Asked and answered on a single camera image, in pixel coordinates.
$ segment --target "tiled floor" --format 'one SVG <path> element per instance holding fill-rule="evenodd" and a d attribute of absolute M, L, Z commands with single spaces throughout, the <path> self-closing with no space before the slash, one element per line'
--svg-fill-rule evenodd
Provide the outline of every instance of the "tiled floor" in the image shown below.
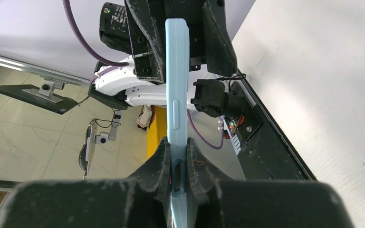
<path fill-rule="evenodd" d="M 42 78 L 36 75 L 0 67 L 0 85 L 41 86 L 41 82 Z M 77 101 L 87 96 L 87 88 L 75 85 L 66 85 L 64 90 L 55 92 Z M 146 132 L 136 127 L 139 113 L 140 107 L 124 111 L 115 142 L 96 146 L 90 178 L 124 178 L 146 161 Z M 92 118 L 111 117 L 112 110 L 93 98 L 58 115 L 0 95 L 0 180 L 81 180 L 84 172 L 77 157 L 85 142 L 86 127 Z M 195 114 L 193 119 L 206 138 L 217 134 L 217 120 L 205 114 Z M 233 178 L 244 178 L 227 141 L 220 151 L 208 149 L 192 129 L 189 130 L 189 136 L 196 138 L 211 162 Z M 218 144 L 218 139 L 214 137 L 211 143 Z"/>

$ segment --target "black mount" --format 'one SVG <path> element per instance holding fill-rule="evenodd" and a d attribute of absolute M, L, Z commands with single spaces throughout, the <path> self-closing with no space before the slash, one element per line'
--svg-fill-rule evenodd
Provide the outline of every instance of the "black mount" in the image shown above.
<path fill-rule="evenodd" d="M 200 79 L 193 83 L 196 86 L 195 98 L 191 104 L 211 117 L 228 116 L 239 118 L 248 108 L 244 97 L 226 93 L 223 82 L 216 79 Z"/>
<path fill-rule="evenodd" d="M 190 71 L 200 70 L 202 64 L 224 77 L 237 71 L 224 0 L 125 0 L 125 6 L 106 3 L 100 17 L 100 37 L 108 47 L 132 53 L 138 79 L 163 84 L 168 18 L 187 22 Z"/>
<path fill-rule="evenodd" d="M 128 103 L 125 102 L 125 90 L 119 92 L 115 96 L 108 96 L 96 91 L 96 85 L 91 84 L 87 94 L 110 108 L 126 110 L 129 107 Z"/>

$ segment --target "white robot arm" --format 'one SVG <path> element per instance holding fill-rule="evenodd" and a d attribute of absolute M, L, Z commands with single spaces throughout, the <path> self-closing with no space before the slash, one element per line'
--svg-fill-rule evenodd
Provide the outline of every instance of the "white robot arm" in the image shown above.
<path fill-rule="evenodd" d="M 128 62 L 129 65 L 115 68 L 110 72 L 99 76 L 99 78 L 94 81 L 96 91 L 108 96 L 114 96 L 125 90 L 125 101 L 130 106 L 166 106 L 166 84 L 155 85 L 151 82 L 137 79 L 136 74 L 134 74 L 135 65 L 132 56 L 122 60 L 122 62 Z M 98 74 L 109 67 L 101 67 Z M 190 110 L 196 110 L 195 106 L 190 102 L 194 95 L 195 94 L 188 94 L 187 97 L 187 107 Z"/>

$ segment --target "white wall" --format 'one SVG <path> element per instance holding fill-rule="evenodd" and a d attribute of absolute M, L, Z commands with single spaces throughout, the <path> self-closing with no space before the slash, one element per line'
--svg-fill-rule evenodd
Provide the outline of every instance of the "white wall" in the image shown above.
<path fill-rule="evenodd" d="M 365 228 L 365 1 L 257 0 L 233 44 L 301 157 Z"/>
<path fill-rule="evenodd" d="M 231 37 L 254 1 L 225 1 Z M 81 33 L 93 50 L 119 61 L 127 55 L 107 48 L 98 35 L 100 11 L 105 2 L 71 0 L 71 6 Z M 124 1 L 110 2 L 123 5 Z M 93 76 L 97 62 L 74 36 L 60 0 L 0 0 L 0 55 L 85 79 Z"/>

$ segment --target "wire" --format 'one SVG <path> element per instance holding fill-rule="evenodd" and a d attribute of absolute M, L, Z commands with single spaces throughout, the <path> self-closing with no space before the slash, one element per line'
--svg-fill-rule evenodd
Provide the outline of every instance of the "wire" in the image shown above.
<path fill-rule="evenodd" d="M 80 105 L 83 103 L 83 102 L 85 102 L 87 99 L 89 99 L 89 95 L 85 98 L 85 99 L 83 99 L 81 102 L 79 102 L 77 105 L 80 107 Z"/>
<path fill-rule="evenodd" d="M 219 77 L 216 80 L 218 80 L 218 81 L 238 81 L 238 80 L 246 79 L 246 77 L 247 77 L 246 74 L 239 73 L 233 77 Z"/>
<path fill-rule="evenodd" d="M 236 126 L 234 127 L 234 129 L 231 131 L 232 133 L 236 133 L 236 130 L 237 130 L 237 128 L 240 126 L 240 125 L 242 125 L 243 124 L 243 122 L 244 122 L 244 116 L 243 115 L 241 115 L 240 116 L 240 118 L 239 118 L 239 120 L 237 121 L 237 123 L 238 124 L 236 124 Z"/>
<path fill-rule="evenodd" d="M 239 80 L 243 80 L 247 78 L 246 74 L 243 74 L 239 69 L 238 69 L 238 74 L 233 76 L 233 77 L 219 77 L 216 80 L 219 81 L 229 81 L 228 83 L 228 91 L 229 93 L 231 92 L 231 81 L 239 81 Z"/>
<path fill-rule="evenodd" d="M 209 147 L 211 147 L 212 149 L 215 149 L 215 150 L 220 150 L 222 147 L 223 147 L 223 139 L 224 139 L 224 129 L 223 129 L 223 122 L 221 123 L 221 142 L 220 142 L 220 145 L 219 146 L 214 146 L 212 144 L 210 144 L 200 133 L 199 131 L 196 129 L 195 125 L 194 125 L 194 122 L 192 120 L 192 117 L 191 117 L 191 113 L 190 111 L 187 110 L 187 116 L 188 116 L 188 121 L 190 122 L 190 125 L 192 127 L 192 129 L 195 131 L 195 133 L 202 139 L 202 141 L 208 145 Z"/>
<path fill-rule="evenodd" d="M 110 71 L 113 71 L 115 69 L 118 69 L 118 67 L 117 66 L 110 66 L 109 68 L 106 68 L 101 72 L 95 73 L 94 77 L 89 81 L 89 86 L 91 86 L 93 84 L 93 82 L 95 82 L 96 79 L 100 78 L 104 74 L 106 74 Z"/>
<path fill-rule="evenodd" d="M 115 115 L 115 112 L 118 111 L 117 109 L 112 109 L 114 114 L 113 116 Z M 101 126 L 97 121 L 104 121 L 104 122 L 111 122 L 109 126 L 107 127 L 103 127 Z M 97 126 L 101 127 L 101 128 L 109 128 L 109 127 L 119 127 L 121 126 L 121 123 L 120 122 L 116 122 L 116 121 L 113 121 L 113 120 L 101 120 L 101 119 L 92 119 L 92 121 L 90 121 L 90 123 L 92 122 L 95 122 L 97 124 Z"/>
<path fill-rule="evenodd" d="M 129 65 L 127 62 L 113 62 L 110 60 L 107 60 L 103 57 L 101 57 L 99 54 L 97 54 L 86 42 L 86 40 L 83 38 L 82 33 L 80 33 L 79 28 L 77 27 L 77 24 L 75 22 L 75 18 L 73 17 L 72 9 L 70 6 L 69 0 L 62 0 L 62 3 L 64 4 L 65 13 L 67 15 L 68 22 L 70 24 L 70 27 L 72 28 L 73 33 L 75 34 L 76 38 L 79 40 L 80 44 L 86 49 L 86 51 L 93 56 L 98 61 L 107 64 L 109 66 L 116 66 L 116 67 L 123 67 Z"/>

